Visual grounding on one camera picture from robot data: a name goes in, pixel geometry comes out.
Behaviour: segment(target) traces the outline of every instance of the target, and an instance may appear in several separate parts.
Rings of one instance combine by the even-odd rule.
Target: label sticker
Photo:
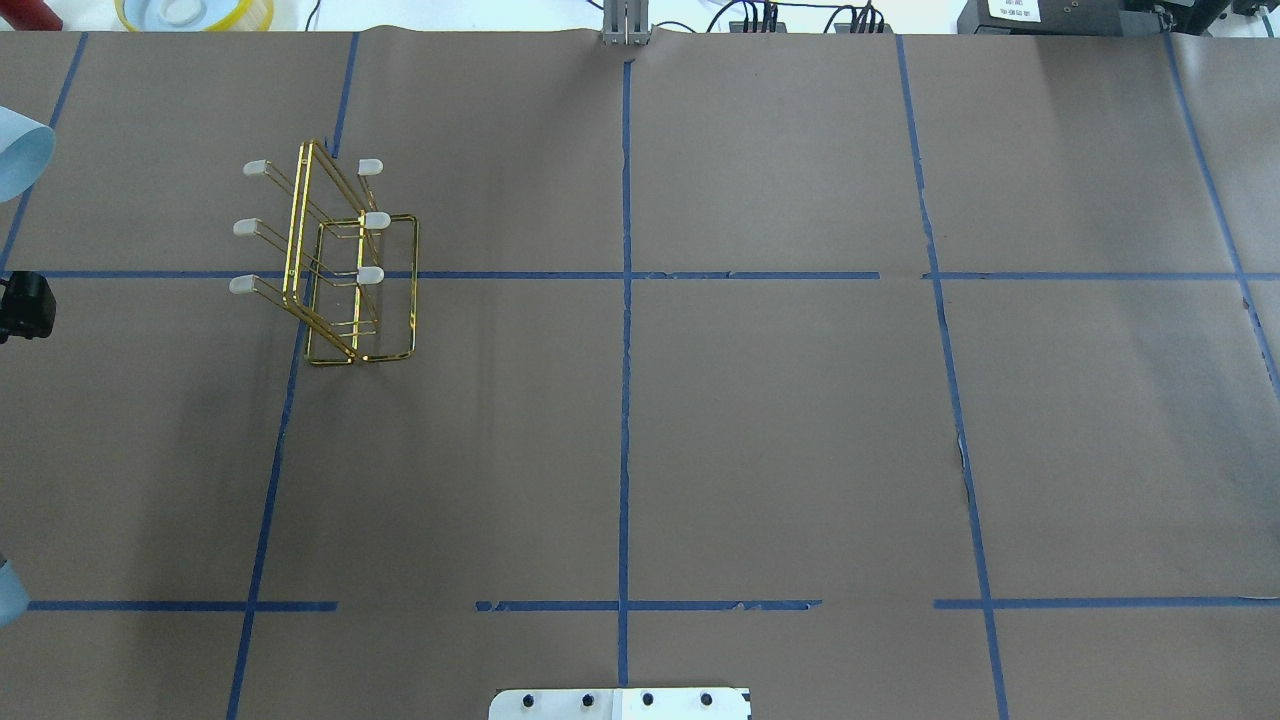
[[[987,9],[993,18],[1021,23],[1039,22],[1039,0],[987,0]]]

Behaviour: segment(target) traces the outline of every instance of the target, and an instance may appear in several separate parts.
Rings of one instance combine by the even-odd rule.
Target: red object
[[[0,18],[13,29],[63,29],[63,19],[44,0],[0,0]]]

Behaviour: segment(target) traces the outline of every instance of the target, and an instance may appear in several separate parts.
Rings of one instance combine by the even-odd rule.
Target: gold metal rack
[[[316,167],[324,172],[315,173]],[[241,237],[256,236],[284,254],[284,274],[280,287],[259,275],[239,275],[232,279],[229,290],[234,295],[259,295],[306,324],[305,357],[311,365],[404,360],[417,345],[419,223],[413,215],[392,215],[378,209],[367,178],[381,172],[381,160],[361,160],[356,176],[358,187],[353,186],[319,140],[308,140],[298,149],[293,181],[270,160],[244,165],[246,176],[265,177],[292,199],[289,232],[280,233],[259,218],[239,220],[233,231]],[[308,220],[315,223],[310,250]],[[367,350],[374,336],[384,329],[383,322],[388,320],[379,313],[372,288],[385,279],[384,240],[388,228],[396,224],[404,224],[413,233],[408,263],[408,346],[398,352],[374,355],[361,350],[361,341]],[[351,264],[334,263],[335,251],[351,259]],[[330,320],[320,311],[321,296],[329,304],[338,301],[342,319]],[[340,355],[317,355],[317,337]]]

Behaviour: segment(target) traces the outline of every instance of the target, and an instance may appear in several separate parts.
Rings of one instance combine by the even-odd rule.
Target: vertical blue line
[[[622,64],[622,452],[618,487],[618,687],[627,687],[631,556],[631,60]]]
[[[987,577],[987,552],[982,542],[982,520],[978,516],[978,493],[974,491],[973,466],[969,462],[969,438],[964,428],[964,407],[960,404],[960,384],[956,379],[955,355],[951,352],[951,331],[947,327],[946,300],[942,296],[938,251],[933,241],[933,222],[924,202],[924,163],[920,158],[920,138],[915,127],[915,105],[911,102],[911,81],[906,69],[906,46],[902,36],[897,41],[897,65],[902,78],[902,102],[906,106],[906,128],[911,140],[911,160],[915,164],[915,188],[920,199],[920,220],[924,224],[924,237],[928,241],[929,273],[933,284],[933,304],[938,315],[938,332],[942,336],[942,357],[947,366],[947,386],[951,391],[951,414],[956,427],[956,439],[960,445],[960,464],[964,471],[964,484],[969,493],[969,534],[973,539],[973,556],[978,565],[978,589],[982,593],[982,615],[987,625],[987,652],[991,657],[991,676],[996,689],[996,711],[1000,720],[1009,720],[1009,702],[1005,697],[1005,670],[1000,661],[1000,641],[996,635],[996,611],[991,606],[991,580]]]
[[[79,42],[76,44],[76,54],[72,55],[72,64],[67,68],[67,77],[63,78],[63,88],[58,94],[58,101],[54,102],[54,113],[49,117],[50,129],[58,129],[58,120],[63,117],[63,106],[67,105],[67,96],[72,91],[72,81],[76,79],[76,70],[79,69],[81,58],[84,56],[84,44],[88,42],[88,33],[82,32]],[[27,214],[27,202],[31,201],[31,191],[36,186],[32,184],[22,193],[22,199],[18,200],[18,209],[13,213],[13,222],[9,223],[9,234],[5,237],[4,249],[0,250],[0,273],[4,273],[5,268],[9,266],[9,254],[13,252],[13,245],[18,241],[18,229],[22,228],[22,218]]]
[[[360,33],[351,33],[351,49],[347,50],[347,78],[342,81],[342,100],[338,101],[338,122],[333,126],[333,156],[342,147],[342,128],[347,124],[347,100],[351,97],[351,78],[356,74],[356,51],[360,50]]]
[[[1262,331],[1262,320],[1258,318],[1258,305],[1253,301],[1253,291],[1249,290],[1249,281],[1244,275],[1244,266],[1240,264],[1240,254],[1235,247],[1235,237],[1231,236],[1231,227],[1226,223],[1226,213],[1222,211],[1222,201],[1217,195],[1217,184],[1213,174],[1208,169],[1204,159],[1204,149],[1201,146],[1199,133],[1196,132],[1196,122],[1192,119],[1190,106],[1187,104],[1187,94],[1183,90],[1183,74],[1178,69],[1178,56],[1174,53],[1174,41],[1165,33],[1165,55],[1169,56],[1169,70],[1174,78],[1174,91],[1178,95],[1178,106],[1183,111],[1183,123],[1187,124],[1187,135],[1192,141],[1192,150],[1196,151],[1196,161],[1199,164],[1201,177],[1204,178],[1204,188],[1208,191],[1210,202],[1213,205],[1213,215],[1217,218],[1217,227],[1222,231],[1222,241],[1226,243],[1226,254],[1231,258],[1231,268],[1235,270],[1235,279],[1240,286],[1240,295],[1249,313],[1249,323],[1253,325],[1253,337],[1258,342],[1258,351],[1262,352],[1262,361],[1267,368],[1267,378],[1271,380],[1271,392],[1280,400],[1280,374],[1276,374],[1275,357],[1271,355],[1271,343]]]
[[[244,669],[248,665],[248,646],[253,637],[253,615],[257,611],[257,596],[262,587],[262,568],[266,564],[266,546],[271,539],[271,520],[275,518],[275,496],[280,486],[280,468],[284,465],[284,438],[293,415],[293,391],[298,384],[298,364],[302,359],[302,340],[305,325],[298,323],[293,338],[293,359],[289,363],[289,379],[284,387],[284,407],[280,410],[280,428],[275,434],[275,454],[271,457],[271,477],[266,484],[266,501],[262,505],[262,524],[257,532],[257,551],[253,555],[253,575],[248,584],[248,601],[244,606],[244,623],[241,626],[239,650],[236,653],[236,671],[232,674],[232,694],[227,703],[227,720],[236,720],[239,711],[241,688],[244,685]]]

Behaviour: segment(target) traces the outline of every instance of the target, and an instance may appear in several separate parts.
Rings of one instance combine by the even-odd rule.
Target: metal bracket
[[[745,688],[502,691],[489,720],[750,720]]]
[[[649,27],[649,0],[602,0],[604,4],[604,29],[600,37],[605,45],[649,45],[653,28]]]

